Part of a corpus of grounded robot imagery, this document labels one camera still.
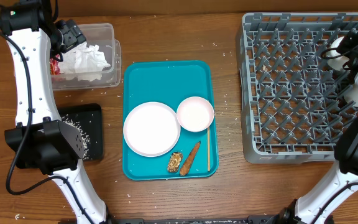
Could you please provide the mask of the white napkin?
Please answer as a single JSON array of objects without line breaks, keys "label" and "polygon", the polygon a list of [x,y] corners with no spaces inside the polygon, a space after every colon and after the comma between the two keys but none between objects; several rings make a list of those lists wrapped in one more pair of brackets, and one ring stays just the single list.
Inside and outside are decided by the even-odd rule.
[{"label": "white napkin", "polygon": [[79,81],[100,80],[103,69],[111,66],[99,45],[87,46],[87,42],[62,55],[63,61],[58,62],[60,73],[74,74]]}]

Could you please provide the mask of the red snack wrapper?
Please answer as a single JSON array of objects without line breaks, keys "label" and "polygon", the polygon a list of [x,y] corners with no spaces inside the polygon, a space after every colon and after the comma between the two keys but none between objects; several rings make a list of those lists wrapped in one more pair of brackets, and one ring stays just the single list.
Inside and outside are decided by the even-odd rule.
[{"label": "red snack wrapper", "polygon": [[50,59],[50,72],[52,75],[59,75],[60,74],[60,69],[58,67],[58,61],[56,61],[55,59]]}]

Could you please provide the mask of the large white plate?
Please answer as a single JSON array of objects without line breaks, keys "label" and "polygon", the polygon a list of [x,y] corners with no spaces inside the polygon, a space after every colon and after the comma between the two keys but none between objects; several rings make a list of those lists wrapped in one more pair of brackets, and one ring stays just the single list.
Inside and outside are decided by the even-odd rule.
[{"label": "large white plate", "polygon": [[171,107],[159,102],[136,106],[126,116],[123,135],[126,144],[136,154],[157,157],[174,148],[181,126]]}]

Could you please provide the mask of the small white plate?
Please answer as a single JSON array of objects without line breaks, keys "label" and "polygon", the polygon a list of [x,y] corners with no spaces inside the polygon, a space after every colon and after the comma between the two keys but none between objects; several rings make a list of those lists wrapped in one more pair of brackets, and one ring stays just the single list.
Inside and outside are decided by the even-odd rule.
[{"label": "small white plate", "polygon": [[211,126],[214,120],[214,108],[205,98],[191,96],[178,105],[177,120],[185,130],[201,132]]}]

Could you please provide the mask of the golden food scrap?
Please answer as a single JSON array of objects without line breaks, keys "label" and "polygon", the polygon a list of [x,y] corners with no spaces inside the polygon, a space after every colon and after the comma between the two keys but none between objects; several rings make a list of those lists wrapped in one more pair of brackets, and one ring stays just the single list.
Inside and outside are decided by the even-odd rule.
[{"label": "golden food scrap", "polygon": [[181,152],[173,152],[167,165],[167,171],[171,173],[177,172],[179,170],[182,159],[183,154]]}]

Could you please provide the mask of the wooden chopstick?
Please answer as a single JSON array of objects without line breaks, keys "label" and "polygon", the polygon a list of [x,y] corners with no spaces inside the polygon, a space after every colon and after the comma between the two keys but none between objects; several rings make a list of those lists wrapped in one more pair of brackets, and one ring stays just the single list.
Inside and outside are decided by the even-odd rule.
[{"label": "wooden chopstick", "polygon": [[211,170],[211,162],[210,162],[210,140],[211,134],[210,134],[210,128],[207,128],[207,171],[209,172]]}]

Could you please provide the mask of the white cup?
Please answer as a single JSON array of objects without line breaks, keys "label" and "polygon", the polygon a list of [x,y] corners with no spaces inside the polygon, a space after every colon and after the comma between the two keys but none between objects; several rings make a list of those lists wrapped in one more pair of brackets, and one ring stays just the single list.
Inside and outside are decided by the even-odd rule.
[{"label": "white cup", "polygon": [[354,106],[358,107],[358,87],[356,84],[351,85],[350,90],[344,95],[347,103],[354,102]]}]

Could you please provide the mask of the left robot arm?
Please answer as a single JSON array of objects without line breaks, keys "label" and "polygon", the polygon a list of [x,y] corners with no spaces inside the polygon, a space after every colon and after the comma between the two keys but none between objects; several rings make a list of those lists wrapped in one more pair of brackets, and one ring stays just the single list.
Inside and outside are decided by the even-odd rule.
[{"label": "left robot arm", "polygon": [[50,59],[85,42],[73,20],[59,21],[50,1],[19,1],[1,9],[0,34],[14,62],[17,89],[16,127],[5,131],[15,151],[6,188],[10,194],[14,168],[36,168],[54,181],[72,207],[77,223],[112,223],[83,165],[79,130],[62,121],[55,104]]}]

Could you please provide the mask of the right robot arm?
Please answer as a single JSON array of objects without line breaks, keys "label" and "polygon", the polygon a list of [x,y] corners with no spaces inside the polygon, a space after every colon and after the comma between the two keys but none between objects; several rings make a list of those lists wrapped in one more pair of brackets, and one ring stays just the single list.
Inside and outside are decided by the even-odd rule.
[{"label": "right robot arm", "polygon": [[[335,70],[348,71],[352,90],[345,97],[358,102],[358,34],[348,32],[321,53]],[[332,223],[331,213],[358,191],[358,116],[339,138],[334,164],[306,195],[292,201],[268,223]]]}]

